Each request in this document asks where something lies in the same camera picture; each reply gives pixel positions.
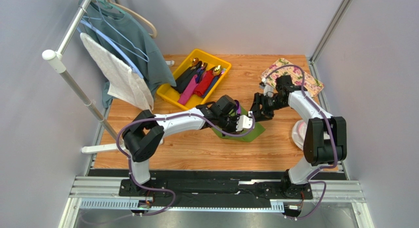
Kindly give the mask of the wooden clothes hanger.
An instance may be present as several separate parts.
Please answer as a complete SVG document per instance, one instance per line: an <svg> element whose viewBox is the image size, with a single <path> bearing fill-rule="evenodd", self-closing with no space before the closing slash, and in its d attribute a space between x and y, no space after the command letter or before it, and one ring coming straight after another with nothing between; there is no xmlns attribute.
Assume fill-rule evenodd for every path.
<svg viewBox="0 0 419 228"><path fill-rule="evenodd" d="M136 20L143 22L145 25L147 25L150 30L151 33L149 33L150 37L152 39L155 39L158 35L157 29L156 27L146 18L144 18L143 16L141 16L140 14L138 14L137 12L119 4L119 0L104 0L105 4L112 7L113 9L118 10L120 13L123 14L130 14L133 18L135 18Z"/></svg>

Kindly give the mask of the red rolled napkin in bin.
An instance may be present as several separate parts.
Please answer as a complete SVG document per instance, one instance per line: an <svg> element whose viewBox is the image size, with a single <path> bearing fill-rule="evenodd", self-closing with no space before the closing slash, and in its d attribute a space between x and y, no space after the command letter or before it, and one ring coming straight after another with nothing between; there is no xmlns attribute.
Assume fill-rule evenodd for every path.
<svg viewBox="0 0 419 228"><path fill-rule="evenodd" d="M210 84L217 77L217 72L219 71L219 67L215 66L207 71L204 76L202 77L200 83L195 87L193 94L202 97L207 89L209 88Z"/></svg>

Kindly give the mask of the yellow plastic cutlery bin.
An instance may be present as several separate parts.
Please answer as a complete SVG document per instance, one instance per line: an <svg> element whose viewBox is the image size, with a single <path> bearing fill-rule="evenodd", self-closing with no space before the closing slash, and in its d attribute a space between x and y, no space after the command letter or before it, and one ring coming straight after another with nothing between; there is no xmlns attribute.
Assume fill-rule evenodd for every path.
<svg viewBox="0 0 419 228"><path fill-rule="evenodd" d="M189 110L205 103L231 68L229 62L195 49L173 72L176 86L164 84L157 95L182 110Z"/></svg>

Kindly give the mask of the black rolled napkin in bin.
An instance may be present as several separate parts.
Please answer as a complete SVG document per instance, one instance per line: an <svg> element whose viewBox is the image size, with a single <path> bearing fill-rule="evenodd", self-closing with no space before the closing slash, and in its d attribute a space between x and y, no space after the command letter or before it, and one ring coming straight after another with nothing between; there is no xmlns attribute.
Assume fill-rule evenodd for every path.
<svg viewBox="0 0 419 228"><path fill-rule="evenodd" d="M174 90L182 94L188 86L192 77L196 74L196 71L202 66L202 61L194 61L190 67L188 67L177 79L176 86L172 86Z"/></svg>

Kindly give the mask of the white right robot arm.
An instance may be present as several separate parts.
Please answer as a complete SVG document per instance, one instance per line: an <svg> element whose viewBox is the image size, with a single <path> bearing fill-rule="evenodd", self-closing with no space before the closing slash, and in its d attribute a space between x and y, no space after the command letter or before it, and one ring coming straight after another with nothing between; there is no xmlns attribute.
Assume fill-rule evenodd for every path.
<svg viewBox="0 0 419 228"><path fill-rule="evenodd" d="M267 121L274 111L290 107L306 123L303 158L286 170L281 178L280 192L294 198L309 186L309 180L322 169L333 169L347 156L346 120L321 108L303 85L292 83L291 76L276 79L276 92L255 93L251 112L255 120Z"/></svg>

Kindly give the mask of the pink rolled napkin in bin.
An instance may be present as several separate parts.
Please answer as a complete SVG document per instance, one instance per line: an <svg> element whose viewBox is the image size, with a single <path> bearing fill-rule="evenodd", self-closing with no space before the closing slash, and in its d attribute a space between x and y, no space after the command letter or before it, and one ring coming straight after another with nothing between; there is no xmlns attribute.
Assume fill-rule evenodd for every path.
<svg viewBox="0 0 419 228"><path fill-rule="evenodd" d="M188 83L186 89L180 95L180 98L178 100L178 103L179 104L185 105L189 101L190 97L193 95L193 92L194 92L195 88L198 86L197 78L198 78L198 75L197 74L195 74L192 77L192 79Z"/></svg>

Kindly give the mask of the grey-green t-shirt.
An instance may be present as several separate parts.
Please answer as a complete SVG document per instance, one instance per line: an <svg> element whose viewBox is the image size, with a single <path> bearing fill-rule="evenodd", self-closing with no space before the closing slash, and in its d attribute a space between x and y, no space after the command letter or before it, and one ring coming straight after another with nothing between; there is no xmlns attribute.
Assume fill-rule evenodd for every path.
<svg viewBox="0 0 419 228"><path fill-rule="evenodd" d="M122 35L127 37L133 44L140 48L150 58L149 62L145 62L139 57L129 53L122 49L123 52L133 61L133 63L139 68L144 76L144 81L149 88L153 99L157 89L163 84L175 85L174 76L166 63L162 53L157 47L154 40L150 37L149 32L130 14L113 12L102 6L100 2L92 1L88 7L87 12L92 18L101 18L99 12L101 12L104 19L114 26ZM111 29L104 21L91 20L91 23L104 34L109 36L111 39L122 44L123 46L131 49L139 55L142 55L139 51L136 51L124 40L116 31ZM127 62L117 51L109 45L103 38L95 34L95 32L88 27L84 26L84 32L88 34L94 41L100 44L103 48L120 58L123 62Z"/></svg>

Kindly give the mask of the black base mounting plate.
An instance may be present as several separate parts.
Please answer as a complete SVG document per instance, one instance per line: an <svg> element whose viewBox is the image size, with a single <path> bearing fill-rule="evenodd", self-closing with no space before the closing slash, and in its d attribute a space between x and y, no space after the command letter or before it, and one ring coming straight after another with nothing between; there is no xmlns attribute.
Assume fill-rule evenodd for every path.
<svg viewBox="0 0 419 228"><path fill-rule="evenodd" d="M130 179L120 183L119 196L143 197L154 207L171 201L176 207L268 208L270 200L300 203L313 199L310 185L294 198L280 192L282 171L150 171L147 190L135 190Z"/></svg>

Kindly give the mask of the dark purple spoon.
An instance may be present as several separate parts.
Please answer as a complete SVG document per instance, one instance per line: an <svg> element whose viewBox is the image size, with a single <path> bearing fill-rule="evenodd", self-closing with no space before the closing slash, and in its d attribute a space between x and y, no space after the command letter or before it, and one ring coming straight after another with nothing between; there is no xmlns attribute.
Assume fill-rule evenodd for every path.
<svg viewBox="0 0 419 228"><path fill-rule="evenodd" d="M236 103L236 107L237 107L236 114L239 115L239 114L241 114L241 106L240 106L240 103L239 103L238 100L235 100L235 103Z"/></svg>

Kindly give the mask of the floral patterned tray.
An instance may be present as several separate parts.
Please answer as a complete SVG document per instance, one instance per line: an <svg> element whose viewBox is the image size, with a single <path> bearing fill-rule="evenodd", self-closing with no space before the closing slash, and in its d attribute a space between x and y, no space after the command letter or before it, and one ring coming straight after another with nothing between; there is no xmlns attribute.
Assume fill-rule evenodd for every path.
<svg viewBox="0 0 419 228"><path fill-rule="evenodd" d="M283 75L291 76L293 84L299 86L302 84L302 71L297 67L284 67L276 70L277 68L284 65L293 65L285 58L279 58L275 61L268 69L261 73L262 81L265 80L266 84L269 84L271 87L276 86L276 79ZM311 76L308 73L304 75L304 87L309 92L312 98L315 98L323 89L324 84Z"/></svg>

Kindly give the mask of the white mesh food cover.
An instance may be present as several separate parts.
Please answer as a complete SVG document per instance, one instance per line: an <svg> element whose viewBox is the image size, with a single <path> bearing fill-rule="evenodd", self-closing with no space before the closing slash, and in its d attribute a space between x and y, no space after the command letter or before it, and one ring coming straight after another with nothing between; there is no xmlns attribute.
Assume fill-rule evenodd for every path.
<svg viewBox="0 0 419 228"><path fill-rule="evenodd" d="M301 150L303 150L303 144L307 131L307 124L303 120L299 120L295 123L292 128L291 137L294 144Z"/></svg>

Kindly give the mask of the green paper napkin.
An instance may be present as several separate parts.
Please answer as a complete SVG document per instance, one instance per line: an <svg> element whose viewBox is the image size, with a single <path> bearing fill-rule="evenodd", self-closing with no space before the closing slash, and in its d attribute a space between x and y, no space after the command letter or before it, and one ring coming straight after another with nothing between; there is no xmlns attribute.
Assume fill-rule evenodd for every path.
<svg viewBox="0 0 419 228"><path fill-rule="evenodd" d="M248 114L248 111L246 111L243 107L241 107L240 115L242 114ZM255 127L252 130L243 130L241 132L237 132L236 134L231 134L231 133L225 134L213 127L211 127L211 129L221 139L234 140L234 141L240 141L240 142L246 142L246 143L252 142L265 131L265 128L257 122L255 122Z"/></svg>

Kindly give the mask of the white towel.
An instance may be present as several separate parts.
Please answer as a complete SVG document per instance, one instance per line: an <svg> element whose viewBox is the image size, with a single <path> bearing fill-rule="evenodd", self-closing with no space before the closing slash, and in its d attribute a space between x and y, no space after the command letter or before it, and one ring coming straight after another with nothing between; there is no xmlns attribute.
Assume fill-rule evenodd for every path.
<svg viewBox="0 0 419 228"><path fill-rule="evenodd" d="M153 109L153 96L144 79L135 73L133 68L103 48L88 34L82 32L80 38L90 56L109 80L109 95L141 110Z"/></svg>

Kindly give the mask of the aluminium frame rail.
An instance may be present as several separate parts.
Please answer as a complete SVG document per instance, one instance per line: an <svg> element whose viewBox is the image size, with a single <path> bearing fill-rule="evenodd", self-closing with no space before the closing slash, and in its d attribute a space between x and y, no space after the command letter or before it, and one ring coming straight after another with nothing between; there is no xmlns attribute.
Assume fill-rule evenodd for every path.
<svg viewBox="0 0 419 228"><path fill-rule="evenodd" d="M59 226L374 227L361 185L341 172L321 172L288 196L281 171L152 170L142 187L127 170L90 170L72 185Z"/></svg>

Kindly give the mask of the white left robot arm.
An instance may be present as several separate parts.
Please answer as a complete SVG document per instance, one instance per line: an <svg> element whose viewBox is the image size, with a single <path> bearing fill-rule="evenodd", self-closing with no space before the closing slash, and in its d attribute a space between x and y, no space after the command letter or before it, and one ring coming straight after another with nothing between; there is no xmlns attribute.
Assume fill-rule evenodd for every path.
<svg viewBox="0 0 419 228"><path fill-rule="evenodd" d="M150 180L149 159L163 139L190 130L213 128L224 136L242 137L244 129L253 129L252 115L242 115L239 104L228 95L216 102L197 105L174 114L142 111L117 134L118 150L128 158L129 177L137 191L147 190Z"/></svg>

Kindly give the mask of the blue rolled napkin in bin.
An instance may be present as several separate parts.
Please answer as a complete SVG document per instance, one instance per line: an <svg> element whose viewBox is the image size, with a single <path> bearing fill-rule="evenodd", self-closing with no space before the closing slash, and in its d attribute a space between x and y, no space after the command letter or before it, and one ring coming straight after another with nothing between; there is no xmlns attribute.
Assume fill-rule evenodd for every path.
<svg viewBox="0 0 419 228"><path fill-rule="evenodd" d="M211 81L210 85L208 86L208 88L206 89L206 91L204 92L204 94L202 95L202 98L206 98L206 96L208 95L208 93L212 90L212 88L214 87L214 85L217 83L217 81L219 80L219 78L225 73L226 69L223 68L221 73L217 76L215 76L213 78L213 80Z"/></svg>

